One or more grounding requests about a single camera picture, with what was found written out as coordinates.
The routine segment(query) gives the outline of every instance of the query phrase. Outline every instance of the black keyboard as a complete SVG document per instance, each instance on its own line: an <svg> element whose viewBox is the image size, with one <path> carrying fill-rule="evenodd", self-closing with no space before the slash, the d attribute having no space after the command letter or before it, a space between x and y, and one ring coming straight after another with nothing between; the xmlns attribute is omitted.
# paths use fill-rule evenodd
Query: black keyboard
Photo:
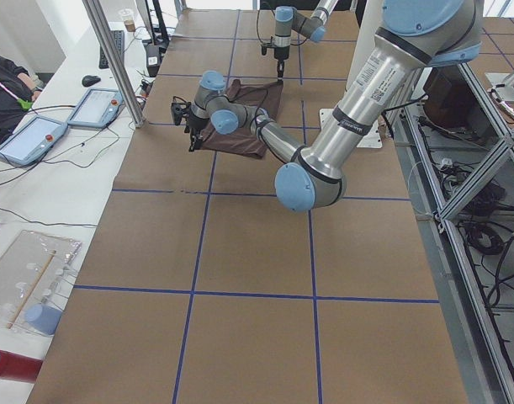
<svg viewBox="0 0 514 404"><path fill-rule="evenodd" d="M116 50L119 52L120 58L124 61L124 31L117 29L111 31L111 35L114 39L114 44L116 46ZM102 47L99 47L99 68L107 69L109 68L109 62L107 61L107 56L105 56L105 52L103 52Z"/></svg>

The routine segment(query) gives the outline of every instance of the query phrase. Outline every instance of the computer mouse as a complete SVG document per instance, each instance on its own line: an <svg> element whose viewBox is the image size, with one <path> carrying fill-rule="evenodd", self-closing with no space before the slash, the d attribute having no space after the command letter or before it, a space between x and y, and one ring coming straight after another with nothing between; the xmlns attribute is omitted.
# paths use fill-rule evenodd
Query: computer mouse
<svg viewBox="0 0 514 404"><path fill-rule="evenodd" d="M96 84L97 82L99 82L100 80L101 80L101 78L99 76L92 76L90 74L87 74L85 77L82 78L81 84L84 87L90 87L93 84Z"/></svg>

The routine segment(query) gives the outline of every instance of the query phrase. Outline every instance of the robotic arm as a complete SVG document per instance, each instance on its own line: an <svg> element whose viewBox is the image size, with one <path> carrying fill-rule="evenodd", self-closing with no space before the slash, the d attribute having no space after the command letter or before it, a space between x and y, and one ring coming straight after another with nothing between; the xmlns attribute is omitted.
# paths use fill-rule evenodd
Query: robotic arm
<svg viewBox="0 0 514 404"><path fill-rule="evenodd" d="M299 13L294 7L277 7L275 9L275 35L267 43L261 43L261 52L266 55L268 48L273 49L273 57L277 59L277 77L284 75L284 61L290 55L291 31L320 42L326 33L327 20L339 0L321 0L309 18Z"/></svg>
<svg viewBox="0 0 514 404"><path fill-rule="evenodd" d="M189 107L188 127L198 132L211 119L226 136L250 128L285 163L275 178L283 205L293 211L332 205L346 190L342 165L408 74L479 54L482 12L482 0L385 0L376 46L312 146L299 143L264 110L229 102L218 72L203 75Z"/></svg>

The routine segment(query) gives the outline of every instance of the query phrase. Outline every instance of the brown cloth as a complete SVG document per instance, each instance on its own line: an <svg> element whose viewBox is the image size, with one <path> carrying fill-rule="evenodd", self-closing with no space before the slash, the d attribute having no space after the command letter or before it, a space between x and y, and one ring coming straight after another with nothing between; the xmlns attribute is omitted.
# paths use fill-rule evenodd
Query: brown cloth
<svg viewBox="0 0 514 404"><path fill-rule="evenodd" d="M247 85L241 84L240 80L236 79L227 88L225 94L234 103L254 107L260 106L268 112L270 118L275 120L282 91L283 82ZM203 137L201 149L239 154L252 158L263 158L267 150L266 145L246 128L235 130L229 135L220 135L209 122L202 130L201 136Z"/></svg>

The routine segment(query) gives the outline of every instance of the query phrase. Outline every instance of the black clothing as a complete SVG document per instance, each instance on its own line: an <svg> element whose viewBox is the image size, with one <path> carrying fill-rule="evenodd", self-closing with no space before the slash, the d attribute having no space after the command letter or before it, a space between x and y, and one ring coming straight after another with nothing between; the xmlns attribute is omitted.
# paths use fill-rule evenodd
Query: black clothing
<svg viewBox="0 0 514 404"><path fill-rule="evenodd" d="M32 91L18 78L19 73L29 74L23 67L0 56L0 82L18 97L31 100ZM25 114L18 102L0 88L0 143L12 133Z"/></svg>

